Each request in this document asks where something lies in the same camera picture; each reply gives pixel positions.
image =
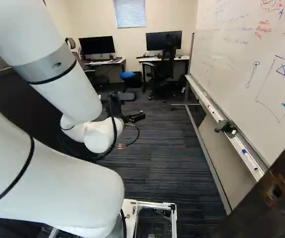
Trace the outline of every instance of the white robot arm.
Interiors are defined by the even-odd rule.
[[[102,104],[41,0],[0,0],[0,57],[64,114],[64,133],[94,153],[108,150],[112,121],[90,125]],[[120,135],[124,123],[115,121]],[[67,133],[71,125],[76,128]]]
[[[62,130],[92,152],[107,151],[123,131],[120,117],[91,122],[100,99],[41,0],[0,0],[0,57],[63,112]],[[105,238],[123,199],[117,173],[48,148],[0,114],[0,218]]]

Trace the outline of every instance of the beige wall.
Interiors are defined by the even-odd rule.
[[[69,0],[46,0],[47,10],[50,13],[58,31],[66,37],[76,38],[74,33],[71,16],[68,10]]]
[[[137,56],[146,53],[146,32],[182,30],[182,49],[188,55],[195,29],[196,0],[146,0],[147,27],[117,29],[113,0],[47,0],[60,32],[75,38],[113,36],[116,55],[127,59],[127,70],[141,71]]]

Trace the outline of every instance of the computer monitor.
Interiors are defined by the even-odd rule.
[[[80,38],[85,55],[115,53],[112,36]]]
[[[182,45],[182,31],[168,31],[168,32],[155,32],[146,33],[147,50],[148,51],[161,51],[166,46],[167,34],[175,39],[175,46],[181,49]]]

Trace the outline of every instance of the cable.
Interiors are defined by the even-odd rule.
[[[116,142],[117,142],[117,126],[116,126],[116,122],[114,120],[114,115],[113,115],[113,110],[112,110],[112,100],[111,100],[112,93],[116,93],[116,92],[111,92],[109,94],[109,108],[110,108],[111,118],[112,118],[113,128],[114,128],[114,140],[113,140],[112,145],[108,149],[108,151],[106,151],[104,154],[102,154],[98,157],[94,157],[93,159],[95,159],[95,160],[102,160],[103,158],[105,158],[114,149],[114,146],[116,145]]]
[[[120,210],[121,220],[122,220],[122,231],[123,231],[123,238],[127,238],[127,225],[126,225],[126,218],[124,216],[123,210]]]
[[[126,145],[125,145],[125,147],[128,147],[128,146],[132,145],[133,143],[135,143],[135,142],[138,140],[138,138],[139,138],[139,136],[140,136],[140,129],[139,129],[139,127],[138,127],[137,125],[135,125],[135,124],[126,124],[126,125],[135,127],[135,128],[137,129],[137,131],[138,131],[137,137],[136,137],[132,142],[130,142],[129,144],[126,144]]]
[[[113,129],[114,129],[114,140],[113,140],[113,143],[110,146],[110,148],[105,153],[103,153],[103,154],[101,154],[101,155],[99,155],[97,157],[93,157],[93,155],[84,156],[83,154],[79,154],[76,151],[74,151],[73,149],[69,148],[67,146],[67,144],[65,143],[65,141],[60,136],[58,136],[57,140],[59,142],[59,145],[60,145],[60,147],[62,148],[62,150],[66,154],[70,154],[73,157],[81,157],[83,159],[89,159],[89,160],[96,160],[96,161],[98,161],[98,160],[102,160],[103,158],[105,158],[114,149],[114,147],[116,145],[116,141],[117,141],[117,126],[116,126],[116,122],[114,120],[114,115],[113,115],[113,112],[112,112],[112,100],[111,100],[112,93],[116,93],[116,92],[111,92],[109,94],[109,107],[110,107],[111,118],[112,118]]]

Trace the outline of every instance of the whiteboard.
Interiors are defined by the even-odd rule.
[[[199,0],[190,74],[270,166],[285,149],[285,0]]]

